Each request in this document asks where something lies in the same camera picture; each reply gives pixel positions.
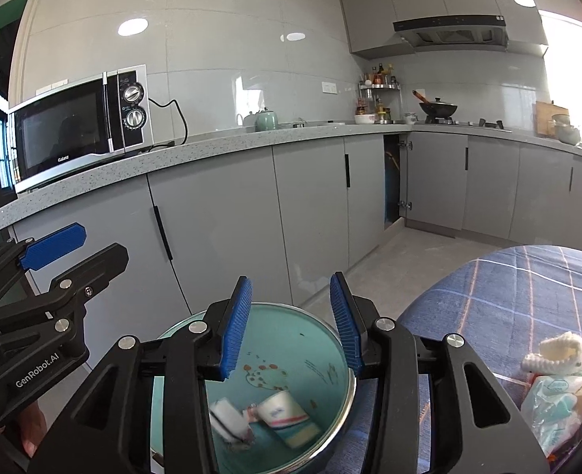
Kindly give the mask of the person left hand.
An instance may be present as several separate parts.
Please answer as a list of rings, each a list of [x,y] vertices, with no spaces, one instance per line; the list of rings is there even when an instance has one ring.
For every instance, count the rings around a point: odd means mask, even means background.
[[[32,458],[48,431],[45,414],[37,401],[23,409],[17,417],[22,447]]]

